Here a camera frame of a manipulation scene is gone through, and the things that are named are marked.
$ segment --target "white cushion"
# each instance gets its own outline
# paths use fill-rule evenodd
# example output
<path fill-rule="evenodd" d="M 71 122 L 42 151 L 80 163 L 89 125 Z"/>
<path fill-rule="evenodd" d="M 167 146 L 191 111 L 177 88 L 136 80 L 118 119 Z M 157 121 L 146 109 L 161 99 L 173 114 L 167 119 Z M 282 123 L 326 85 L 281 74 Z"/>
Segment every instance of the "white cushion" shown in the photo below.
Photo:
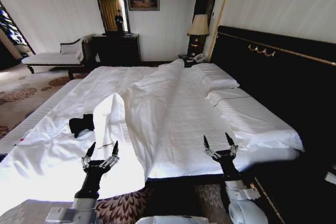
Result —
<path fill-rule="evenodd" d="M 81 37 L 80 40 L 79 40 L 80 47 L 78 48 L 78 50 L 76 52 L 76 59 L 80 60 L 81 62 L 84 60 L 82 42 L 83 42 L 83 40 L 85 40 L 86 42 L 89 42 L 92 39 L 93 36 L 94 36 L 94 34 L 89 34 L 89 35 Z"/>
<path fill-rule="evenodd" d="M 218 109 L 239 147 L 291 147 L 303 151 L 298 133 L 242 89 L 212 91 L 207 99 Z"/>
<path fill-rule="evenodd" d="M 60 44 L 61 45 L 61 54 L 75 54 L 81 46 L 81 40 L 78 40 L 74 44 Z"/>
<path fill-rule="evenodd" d="M 29 56 L 22 60 L 23 64 L 76 64 L 81 65 L 80 61 L 76 59 L 75 54 L 62 55 L 59 52 L 43 52 L 37 55 Z"/>
<path fill-rule="evenodd" d="M 192 66 L 197 79 L 206 92 L 217 89 L 238 88 L 238 82 L 223 69 L 212 63 L 202 63 Z"/>

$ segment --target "nightstand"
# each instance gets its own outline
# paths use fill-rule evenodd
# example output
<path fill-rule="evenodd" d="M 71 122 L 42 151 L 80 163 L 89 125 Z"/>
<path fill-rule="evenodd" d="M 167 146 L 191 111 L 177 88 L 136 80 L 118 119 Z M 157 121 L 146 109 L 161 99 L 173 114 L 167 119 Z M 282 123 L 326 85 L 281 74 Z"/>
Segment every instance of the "nightstand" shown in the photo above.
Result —
<path fill-rule="evenodd" d="M 188 57 L 187 55 L 178 55 L 180 59 L 184 61 L 184 67 L 190 68 L 193 65 L 198 64 L 192 57 Z"/>

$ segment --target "black dresser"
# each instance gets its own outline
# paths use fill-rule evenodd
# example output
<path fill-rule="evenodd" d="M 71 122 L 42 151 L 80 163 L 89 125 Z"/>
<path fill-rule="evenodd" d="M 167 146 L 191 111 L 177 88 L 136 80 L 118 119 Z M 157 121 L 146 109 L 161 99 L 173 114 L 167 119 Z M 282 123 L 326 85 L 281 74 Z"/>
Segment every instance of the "black dresser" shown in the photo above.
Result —
<path fill-rule="evenodd" d="M 108 32 L 94 36 L 93 46 L 103 66 L 139 66 L 141 62 L 139 35 Z"/>

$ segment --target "white pillow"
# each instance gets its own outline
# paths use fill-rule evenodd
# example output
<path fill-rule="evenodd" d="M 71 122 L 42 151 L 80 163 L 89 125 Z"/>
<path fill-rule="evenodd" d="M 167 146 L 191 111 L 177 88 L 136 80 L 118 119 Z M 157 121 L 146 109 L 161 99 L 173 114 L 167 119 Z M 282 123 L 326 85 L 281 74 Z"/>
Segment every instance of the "white pillow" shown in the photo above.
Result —
<path fill-rule="evenodd" d="M 216 90 L 208 94 L 239 147 L 294 148 L 303 151 L 298 133 L 242 89 Z"/>
<path fill-rule="evenodd" d="M 234 89 L 239 83 L 223 69 L 212 63 L 201 63 L 192 66 L 196 78 L 202 83 L 205 91 L 217 89 Z"/>
<path fill-rule="evenodd" d="M 78 40 L 74 44 L 60 44 L 61 45 L 61 54 L 67 55 L 67 54 L 75 54 L 77 53 L 79 46 L 80 46 L 80 40 Z"/>

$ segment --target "lamp shade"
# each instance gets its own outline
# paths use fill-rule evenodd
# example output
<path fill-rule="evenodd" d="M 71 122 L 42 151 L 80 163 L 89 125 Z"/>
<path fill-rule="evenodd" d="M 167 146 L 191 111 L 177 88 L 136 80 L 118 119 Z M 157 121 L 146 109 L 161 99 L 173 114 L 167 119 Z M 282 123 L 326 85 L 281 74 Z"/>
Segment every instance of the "lamp shade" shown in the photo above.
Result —
<path fill-rule="evenodd" d="M 197 14 L 194 17 L 193 24 L 191 25 L 188 34 L 190 35 L 207 35 L 208 29 L 208 17 L 206 14 Z"/>

